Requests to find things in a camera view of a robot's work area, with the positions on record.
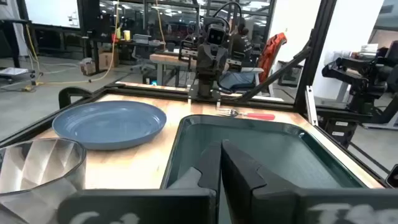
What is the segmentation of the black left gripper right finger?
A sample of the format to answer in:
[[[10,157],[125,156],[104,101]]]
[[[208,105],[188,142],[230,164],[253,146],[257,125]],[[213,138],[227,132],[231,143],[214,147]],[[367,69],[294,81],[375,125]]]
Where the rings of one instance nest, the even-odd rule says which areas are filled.
[[[238,149],[221,143],[221,172],[233,224],[294,224],[296,186]]]

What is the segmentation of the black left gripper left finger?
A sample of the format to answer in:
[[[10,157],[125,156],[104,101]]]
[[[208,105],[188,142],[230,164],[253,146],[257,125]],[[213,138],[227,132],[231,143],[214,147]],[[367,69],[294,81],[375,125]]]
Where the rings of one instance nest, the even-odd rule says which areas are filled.
[[[221,143],[210,143],[200,157],[185,173],[170,184],[168,189],[200,189],[210,193],[206,212],[206,221],[200,224],[218,224],[221,184]]]

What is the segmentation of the red-handled metal fork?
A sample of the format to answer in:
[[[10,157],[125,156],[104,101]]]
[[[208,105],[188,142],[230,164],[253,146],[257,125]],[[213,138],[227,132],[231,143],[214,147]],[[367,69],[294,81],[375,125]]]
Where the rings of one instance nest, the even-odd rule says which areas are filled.
[[[272,121],[275,119],[274,114],[242,113],[237,110],[229,109],[229,108],[219,108],[219,109],[217,109],[217,113],[220,116],[227,116],[227,117],[232,117],[232,118],[235,118],[237,116],[245,116],[248,118],[262,119],[262,120],[267,120],[267,121]]]

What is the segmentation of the blue ribbed plate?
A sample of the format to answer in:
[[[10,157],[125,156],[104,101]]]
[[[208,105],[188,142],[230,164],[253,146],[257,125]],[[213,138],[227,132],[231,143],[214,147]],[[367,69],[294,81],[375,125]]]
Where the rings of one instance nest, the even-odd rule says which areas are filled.
[[[138,101],[100,101],[60,113],[52,122],[55,133],[87,150],[112,151],[154,139],[167,122],[156,106]]]

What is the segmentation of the dark green plastic tray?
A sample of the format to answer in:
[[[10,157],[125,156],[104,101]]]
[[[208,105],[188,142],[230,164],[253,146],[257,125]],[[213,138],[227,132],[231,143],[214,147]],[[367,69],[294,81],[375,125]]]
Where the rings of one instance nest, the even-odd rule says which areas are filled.
[[[275,122],[204,115],[182,119],[177,151],[183,159],[168,187],[194,165],[212,142],[230,141],[264,167],[293,183],[297,196],[294,224],[355,224],[369,205],[363,184],[322,152],[319,143],[300,128],[286,130]],[[166,204],[166,224],[200,224],[206,221],[208,197],[189,195]],[[231,221],[222,172],[218,223]]]

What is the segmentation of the blue seat cushion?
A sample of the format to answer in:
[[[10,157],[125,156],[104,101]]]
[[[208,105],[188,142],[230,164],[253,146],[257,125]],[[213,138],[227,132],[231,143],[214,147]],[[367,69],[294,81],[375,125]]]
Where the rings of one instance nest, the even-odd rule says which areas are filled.
[[[238,90],[255,87],[255,73],[225,72],[218,80],[219,87],[225,90]]]

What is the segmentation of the person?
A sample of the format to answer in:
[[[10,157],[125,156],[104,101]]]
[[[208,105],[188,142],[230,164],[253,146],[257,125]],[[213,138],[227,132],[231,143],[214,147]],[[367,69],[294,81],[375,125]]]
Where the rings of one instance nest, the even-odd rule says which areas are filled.
[[[249,30],[244,18],[239,20],[237,28],[231,34],[231,58],[239,60],[243,67],[253,67],[251,60],[253,44],[248,37]]]

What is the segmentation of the wooden workbench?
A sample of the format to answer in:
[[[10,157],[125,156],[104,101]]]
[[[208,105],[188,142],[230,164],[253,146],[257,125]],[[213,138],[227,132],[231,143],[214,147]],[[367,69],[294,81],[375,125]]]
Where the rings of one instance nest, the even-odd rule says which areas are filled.
[[[155,64],[156,84],[186,88],[194,84],[196,60],[182,61],[177,56],[151,54],[150,61]]]

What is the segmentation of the orange chair back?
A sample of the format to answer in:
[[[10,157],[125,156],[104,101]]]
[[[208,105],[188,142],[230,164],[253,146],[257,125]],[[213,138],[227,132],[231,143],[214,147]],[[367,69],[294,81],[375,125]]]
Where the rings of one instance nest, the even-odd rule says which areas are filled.
[[[263,83],[267,79],[280,48],[286,43],[287,38],[283,32],[273,35],[267,40],[257,63],[257,66],[263,69],[259,74],[259,83]]]

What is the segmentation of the brown cardboard box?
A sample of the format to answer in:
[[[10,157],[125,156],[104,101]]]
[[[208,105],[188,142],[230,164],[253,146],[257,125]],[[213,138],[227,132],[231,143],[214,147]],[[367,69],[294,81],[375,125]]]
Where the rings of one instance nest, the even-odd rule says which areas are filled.
[[[99,69],[105,70],[109,67],[114,68],[119,65],[119,54],[117,52],[100,52]]]

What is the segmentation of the small open cardboard box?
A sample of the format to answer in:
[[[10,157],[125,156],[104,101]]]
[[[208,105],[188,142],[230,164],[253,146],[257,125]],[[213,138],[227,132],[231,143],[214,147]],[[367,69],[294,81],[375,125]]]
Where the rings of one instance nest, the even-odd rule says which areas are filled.
[[[89,57],[80,61],[80,70],[84,76],[92,76],[95,73],[95,61]]]

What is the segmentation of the silver aluminium rail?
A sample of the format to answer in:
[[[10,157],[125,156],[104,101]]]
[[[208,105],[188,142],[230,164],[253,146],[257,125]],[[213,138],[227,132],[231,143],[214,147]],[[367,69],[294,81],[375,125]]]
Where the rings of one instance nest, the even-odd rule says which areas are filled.
[[[305,102],[306,102],[306,108],[307,108],[308,122],[312,126],[318,126],[317,109],[316,109],[312,86],[306,86]]]

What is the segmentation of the black aluminium table frame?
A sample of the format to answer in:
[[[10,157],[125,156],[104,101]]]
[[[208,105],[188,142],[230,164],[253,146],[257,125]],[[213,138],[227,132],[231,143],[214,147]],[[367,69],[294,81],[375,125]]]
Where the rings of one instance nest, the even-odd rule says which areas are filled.
[[[238,102],[230,96],[221,100],[223,106],[232,106],[245,112],[265,112],[275,115],[275,124],[286,130],[300,128],[319,143],[322,152],[345,168],[349,174],[366,187],[381,189],[385,182],[365,163],[336,142],[322,128],[312,126],[306,119],[304,89],[313,83],[315,69],[320,61],[333,11],[337,0],[321,0],[314,28],[310,35],[308,54],[304,57],[304,73],[300,79],[294,103],[262,100],[252,97]],[[170,174],[177,173],[182,157],[177,151],[180,137],[178,127],[182,119],[194,116],[216,117],[215,105],[207,102],[189,103],[183,88],[150,86],[115,82],[92,92],[90,98],[72,97],[68,110],[95,101],[139,100],[153,102],[167,113],[166,127],[152,141],[116,151],[90,151],[86,163],[86,187],[89,189],[151,189],[164,187]]]

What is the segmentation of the black curved bracket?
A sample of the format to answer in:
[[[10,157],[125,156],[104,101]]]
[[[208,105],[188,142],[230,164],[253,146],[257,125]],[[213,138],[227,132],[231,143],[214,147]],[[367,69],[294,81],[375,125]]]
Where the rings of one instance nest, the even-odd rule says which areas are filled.
[[[66,87],[58,93],[58,104],[60,109],[63,109],[72,103],[72,97],[90,98],[92,92],[77,86]]]

